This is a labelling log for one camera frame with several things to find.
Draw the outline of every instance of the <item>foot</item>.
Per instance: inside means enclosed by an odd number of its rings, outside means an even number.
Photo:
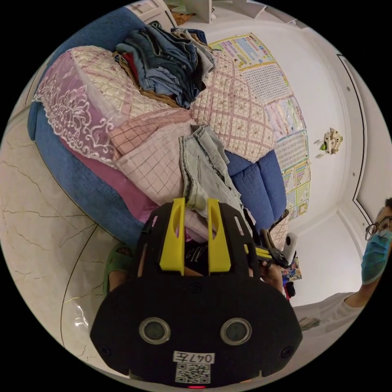
[[[132,256],[129,248],[120,248],[117,252],[129,257]],[[127,280],[128,273],[124,271],[112,271],[109,274],[109,291],[112,291],[118,286],[124,284]]]

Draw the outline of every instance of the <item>label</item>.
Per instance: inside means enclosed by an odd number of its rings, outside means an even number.
[[[173,362],[212,365],[215,363],[215,353],[175,351],[173,353]]]

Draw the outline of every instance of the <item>blue sofa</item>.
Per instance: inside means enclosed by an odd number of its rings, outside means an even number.
[[[59,46],[47,65],[68,49],[94,45],[113,51],[131,30],[144,23],[129,9],[122,7],[90,23]],[[72,200],[91,219],[118,240],[133,246],[143,223],[135,219],[116,190],[103,182],[90,169],[74,157],[60,142],[48,124],[43,105],[31,104],[28,132],[54,178]],[[229,173],[243,195],[243,203],[257,220],[256,227],[269,228],[286,208],[283,179],[275,153],[258,163],[229,154]]]

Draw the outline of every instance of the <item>marble floor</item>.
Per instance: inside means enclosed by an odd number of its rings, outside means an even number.
[[[117,240],[65,194],[27,133],[27,111],[0,146],[0,242],[24,301],[73,355],[101,360],[89,324],[103,300],[105,255]]]

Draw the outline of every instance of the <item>blue face mask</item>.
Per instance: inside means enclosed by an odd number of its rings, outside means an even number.
[[[392,232],[387,231],[383,237],[379,233],[376,233],[368,241],[361,264],[363,285],[374,282],[383,273],[387,265],[388,249],[391,239]]]

